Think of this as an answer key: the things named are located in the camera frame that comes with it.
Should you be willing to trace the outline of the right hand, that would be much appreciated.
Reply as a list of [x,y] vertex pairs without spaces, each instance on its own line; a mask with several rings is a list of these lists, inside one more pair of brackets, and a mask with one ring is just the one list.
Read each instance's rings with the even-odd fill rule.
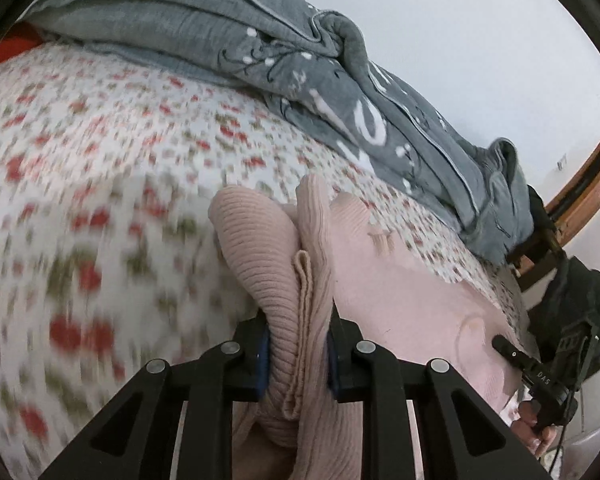
[[535,406],[531,401],[524,401],[518,405],[518,418],[510,425],[512,433],[528,450],[536,457],[541,457],[555,441],[558,430],[555,426],[549,426],[543,430],[537,430],[538,418]]

